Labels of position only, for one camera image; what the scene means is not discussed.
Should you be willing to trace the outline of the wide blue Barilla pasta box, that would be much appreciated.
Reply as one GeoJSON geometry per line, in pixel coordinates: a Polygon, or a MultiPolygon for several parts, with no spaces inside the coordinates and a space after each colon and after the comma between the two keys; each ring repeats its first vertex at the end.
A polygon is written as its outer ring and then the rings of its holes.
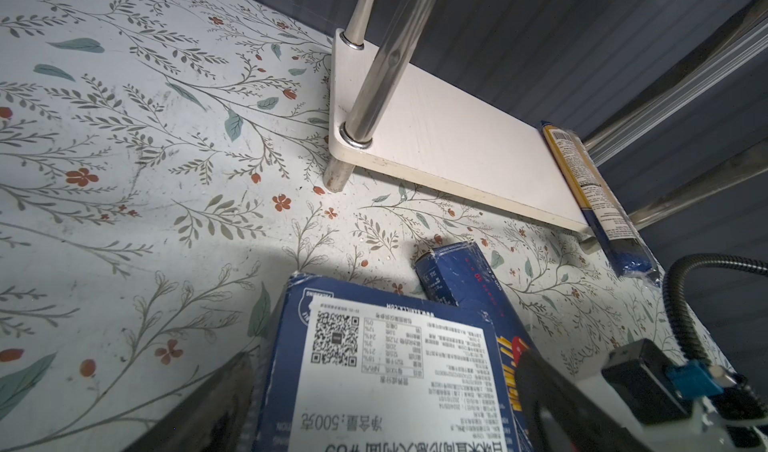
{"type": "Polygon", "coordinates": [[[267,327],[255,451],[527,451],[483,312],[292,275],[267,327]]]}

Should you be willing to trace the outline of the narrow blue Barilla spaghetti box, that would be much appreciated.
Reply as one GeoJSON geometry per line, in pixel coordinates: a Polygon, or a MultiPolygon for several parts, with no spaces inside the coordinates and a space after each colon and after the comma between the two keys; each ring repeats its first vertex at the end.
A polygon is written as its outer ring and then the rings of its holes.
{"type": "Polygon", "coordinates": [[[466,241],[432,249],[416,260],[415,270],[429,299],[490,317],[507,395],[518,410],[516,370],[522,353],[534,343],[478,245],[466,241]]]}

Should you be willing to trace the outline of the blue-ended clear spaghetti bag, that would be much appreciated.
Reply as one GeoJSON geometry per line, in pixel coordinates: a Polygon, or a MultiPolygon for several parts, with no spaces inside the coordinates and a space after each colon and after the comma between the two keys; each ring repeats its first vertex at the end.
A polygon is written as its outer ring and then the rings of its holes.
{"type": "Polygon", "coordinates": [[[548,121],[542,122],[540,131],[615,274],[659,287],[662,274],[658,262],[580,138],[548,121]]]}

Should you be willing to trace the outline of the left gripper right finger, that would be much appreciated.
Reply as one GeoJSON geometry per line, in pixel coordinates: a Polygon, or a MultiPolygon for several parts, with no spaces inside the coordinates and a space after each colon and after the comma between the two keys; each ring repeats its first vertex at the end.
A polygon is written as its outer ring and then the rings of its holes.
{"type": "Polygon", "coordinates": [[[539,353],[516,370],[528,436],[536,451],[646,451],[648,447],[594,404],[539,353]]]}

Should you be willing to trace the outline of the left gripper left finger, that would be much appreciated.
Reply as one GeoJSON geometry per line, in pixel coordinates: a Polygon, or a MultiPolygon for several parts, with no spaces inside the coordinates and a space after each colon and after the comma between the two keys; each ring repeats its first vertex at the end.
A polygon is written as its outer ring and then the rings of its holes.
{"type": "Polygon", "coordinates": [[[255,375],[238,353],[215,371],[129,451],[234,451],[251,406],[255,375]]]}

